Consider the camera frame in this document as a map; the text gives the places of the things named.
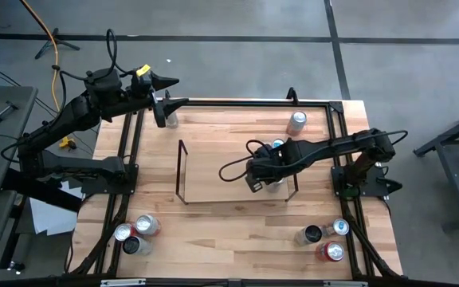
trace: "can lid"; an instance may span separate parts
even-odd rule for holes
[[[139,249],[139,239],[131,236],[124,241],[124,252],[126,254],[134,254]]]
[[[327,255],[334,261],[340,261],[344,256],[343,247],[336,242],[330,242],[327,246]]]
[[[148,230],[151,227],[151,220],[148,216],[144,215],[139,218],[137,218],[137,221],[135,222],[135,227],[137,227],[138,230]]]
[[[305,234],[310,242],[318,242],[322,238],[322,230],[314,225],[306,227]]]
[[[293,114],[293,119],[297,122],[297,123],[303,123],[306,121],[307,117],[306,117],[306,114],[304,114],[303,112],[295,112]]]
[[[123,241],[125,238],[131,235],[131,227],[127,223],[120,224],[116,227],[115,238]]]
[[[284,144],[284,141],[282,139],[276,139],[272,143],[272,147],[276,148],[279,147],[280,145]]]
[[[332,227],[334,227],[334,231],[339,235],[346,235],[350,230],[348,222],[342,218],[336,219]]]

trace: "yellow clamp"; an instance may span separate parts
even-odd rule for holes
[[[67,136],[63,138],[63,140],[60,142],[60,147],[65,148],[65,147],[71,147],[71,144],[74,144],[73,139],[69,139]]]

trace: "red soda can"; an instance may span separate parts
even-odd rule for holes
[[[129,223],[122,223],[115,229],[115,239],[121,242],[131,236],[136,236],[137,234],[138,233],[135,227]]]
[[[338,262],[343,260],[344,249],[336,242],[325,242],[318,245],[315,255],[321,261]]]

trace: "soda can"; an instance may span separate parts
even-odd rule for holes
[[[166,118],[166,126],[168,128],[177,128],[179,125],[179,118],[176,116],[176,112],[173,112]]]
[[[308,121],[308,116],[306,116],[303,112],[294,112],[290,121],[288,122],[288,126],[286,127],[286,133],[291,136],[298,136],[304,125]]]
[[[273,142],[272,142],[272,148],[276,148],[276,147],[279,147],[280,145],[284,144],[284,141],[282,139],[275,139]],[[280,181],[274,183],[274,185],[279,185],[279,184],[282,184],[284,182],[284,179],[281,179]]]
[[[318,226],[310,225],[295,234],[295,242],[299,246],[317,243],[322,238],[322,230]]]
[[[148,255],[151,250],[151,243],[142,238],[131,236],[124,241],[124,252],[126,254]]]
[[[325,242],[316,248],[315,255],[321,261],[338,262],[343,260],[344,249],[339,243]]]
[[[115,229],[115,239],[118,241],[125,241],[125,239],[136,235],[137,230],[132,224],[122,223]]]
[[[332,224],[322,226],[322,233],[326,238],[333,235],[347,235],[348,231],[350,231],[350,226],[342,218],[337,218]]]
[[[137,218],[135,228],[142,235],[155,236],[160,232],[160,222],[157,218],[145,214]]]
[[[284,144],[284,141],[282,139],[275,139],[272,142],[272,148],[279,147],[280,145]]]

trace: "black clamp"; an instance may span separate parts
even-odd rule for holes
[[[286,94],[286,100],[293,99],[293,105],[299,105],[299,97],[296,95],[296,91],[293,87],[290,87],[288,94]]]

